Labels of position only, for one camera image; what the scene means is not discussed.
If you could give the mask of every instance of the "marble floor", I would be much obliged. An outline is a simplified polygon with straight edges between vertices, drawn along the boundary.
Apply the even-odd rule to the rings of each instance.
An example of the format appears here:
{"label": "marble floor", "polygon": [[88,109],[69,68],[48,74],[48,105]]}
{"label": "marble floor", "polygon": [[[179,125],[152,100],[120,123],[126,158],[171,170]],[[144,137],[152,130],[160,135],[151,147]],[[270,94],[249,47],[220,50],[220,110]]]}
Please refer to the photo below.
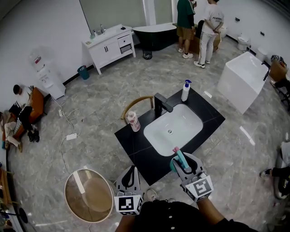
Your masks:
{"label": "marble floor", "polygon": [[[191,87],[226,118],[194,152],[211,175],[215,188],[212,201],[228,219],[259,231],[265,229],[278,207],[273,207],[276,200],[272,181],[261,179],[258,174],[275,164],[276,148],[289,131],[290,120],[269,79],[244,115],[217,91],[225,63],[241,54],[236,46],[234,41],[225,38],[205,69],[193,65],[197,55],[194,59],[183,59],[176,44],[153,52],[151,60],[144,60],[142,51],[137,49],[137,58],[127,57],[108,65],[102,69],[102,76],[91,70],[88,80],[77,78],[70,82],[66,96],[58,100],[59,104],[65,101],[66,114],[76,108],[80,110],[79,117],[73,120],[75,131],[80,130],[80,135],[76,140],[65,140],[61,147],[68,171],[88,167],[114,181],[132,165],[114,135],[125,125],[119,119],[125,106],[140,96],[157,92],[169,97],[182,88],[185,79],[190,79]],[[146,101],[134,108],[138,115],[149,109]],[[25,225],[27,231],[113,232],[121,219],[119,214],[113,213],[103,223],[90,225],[77,219],[66,205],[63,192],[69,173],[59,147],[72,128],[59,116],[58,110],[59,106],[50,99],[46,105],[48,115],[38,123],[40,142],[29,143],[28,137],[23,136],[23,153],[15,148],[10,150],[9,164],[15,172],[18,201],[29,213],[31,225]],[[240,130],[241,126],[254,145]],[[174,198],[192,204],[179,185],[177,174],[171,172],[152,187],[161,199]],[[141,187],[144,191],[149,187],[143,178]]]}

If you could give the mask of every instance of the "black bathtub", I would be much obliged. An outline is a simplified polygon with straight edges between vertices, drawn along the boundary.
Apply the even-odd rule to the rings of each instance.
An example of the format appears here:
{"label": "black bathtub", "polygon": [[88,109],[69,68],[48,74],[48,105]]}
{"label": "black bathtub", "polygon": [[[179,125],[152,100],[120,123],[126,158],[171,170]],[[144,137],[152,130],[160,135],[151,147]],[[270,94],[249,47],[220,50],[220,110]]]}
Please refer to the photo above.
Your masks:
{"label": "black bathtub", "polygon": [[176,26],[172,23],[133,28],[141,47],[148,51],[162,50],[177,41]]}

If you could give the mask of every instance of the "bathtub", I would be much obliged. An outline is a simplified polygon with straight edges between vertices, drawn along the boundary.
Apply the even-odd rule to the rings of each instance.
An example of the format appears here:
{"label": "bathtub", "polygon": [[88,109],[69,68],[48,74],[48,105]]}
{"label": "bathtub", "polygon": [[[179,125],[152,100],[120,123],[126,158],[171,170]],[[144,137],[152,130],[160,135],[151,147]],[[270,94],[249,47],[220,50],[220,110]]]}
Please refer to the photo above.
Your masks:
{"label": "bathtub", "polygon": [[246,52],[226,63],[217,89],[243,114],[261,92],[268,68]]}
{"label": "bathtub", "polygon": [[172,23],[133,28],[145,50],[159,51],[177,41],[176,26]]}

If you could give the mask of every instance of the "power strip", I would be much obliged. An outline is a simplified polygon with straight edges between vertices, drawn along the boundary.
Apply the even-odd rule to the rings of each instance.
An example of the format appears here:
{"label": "power strip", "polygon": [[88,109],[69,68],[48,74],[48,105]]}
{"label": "power strip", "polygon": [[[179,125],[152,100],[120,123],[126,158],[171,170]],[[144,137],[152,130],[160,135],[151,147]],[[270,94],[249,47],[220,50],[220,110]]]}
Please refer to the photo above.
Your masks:
{"label": "power strip", "polygon": [[77,138],[77,134],[74,133],[74,134],[71,134],[71,135],[68,135],[67,136],[67,141],[69,141],[69,140],[75,140],[76,138]]}

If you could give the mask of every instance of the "white pants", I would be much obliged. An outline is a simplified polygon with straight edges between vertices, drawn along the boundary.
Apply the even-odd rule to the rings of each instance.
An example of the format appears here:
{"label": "white pants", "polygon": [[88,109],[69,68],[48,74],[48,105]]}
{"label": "white pants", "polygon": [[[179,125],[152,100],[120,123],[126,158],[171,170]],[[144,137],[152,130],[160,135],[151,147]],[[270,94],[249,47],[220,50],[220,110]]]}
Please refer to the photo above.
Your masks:
{"label": "white pants", "polygon": [[16,127],[16,122],[6,123],[4,125],[5,136],[6,136],[7,141],[12,143],[15,147],[18,147],[20,142],[18,142],[15,138],[13,138],[13,131],[14,131],[15,127]]}
{"label": "white pants", "polygon": [[204,64],[205,61],[210,62],[213,56],[213,42],[216,36],[217,36],[216,34],[207,34],[207,33],[201,32],[198,63]]}

